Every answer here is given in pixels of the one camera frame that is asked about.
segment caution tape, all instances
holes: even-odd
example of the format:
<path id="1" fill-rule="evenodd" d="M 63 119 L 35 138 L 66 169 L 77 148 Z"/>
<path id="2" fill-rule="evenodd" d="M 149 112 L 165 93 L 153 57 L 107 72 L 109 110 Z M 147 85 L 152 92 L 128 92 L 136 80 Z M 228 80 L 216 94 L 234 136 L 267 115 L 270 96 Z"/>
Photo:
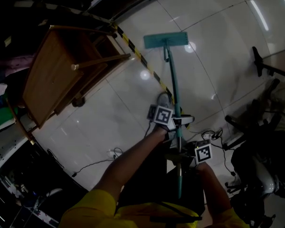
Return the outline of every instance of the caution tape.
<path id="1" fill-rule="evenodd" d="M 154 76 L 154 78 L 157 80 L 157 82 L 161 85 L 163 90 L 165 92 L 167 92 L 167 94 L 171 97 L 172 102 L 174 104 L 174 96 L 172 95 L 171 91 L 164 84 L 164 82 L 161 80 L 161 78 L 158 76 L 158 74 L 153 70 L 153 68 L 150 66 L 150 64 L 147 62 L 147 60 L 143 57 L 143 55 L 139 52 L 139 50 L 135 47 L 133 42 L 126 36 L 126 34 L 123 32 L 123 30 L 118 25 L 113 23 L 112 26 L 114 29 L 117 30 L 117 33 L 125 41 L 125 43 L 132 50 L 132 52 L 134 52 L 134 54 L 140 59 L 142 65 L 144 65 L 149 70 L 149 72 Z"/>

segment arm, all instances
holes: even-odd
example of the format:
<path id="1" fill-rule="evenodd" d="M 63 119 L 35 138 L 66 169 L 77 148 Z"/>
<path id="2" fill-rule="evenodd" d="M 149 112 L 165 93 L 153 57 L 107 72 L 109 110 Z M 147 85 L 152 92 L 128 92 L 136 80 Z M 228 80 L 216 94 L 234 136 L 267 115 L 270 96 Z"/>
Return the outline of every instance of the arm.
<path id="1" fill-rule="evenodd" d="M 156 127 L 151 134 L 112 162 L 94 189 L 107 191 L 117 202 L 122 186 L 134 175 L 150 152 L 164 140 L 166 133 L 166 130 Z"/>
<path id="2" fill-rule="evenodd" d="M 229 197 L 211 167 L 204 162 L 197 166 L 197 170 L 201 177 L 208 209 L 212 218 L 231 209 Z"/>

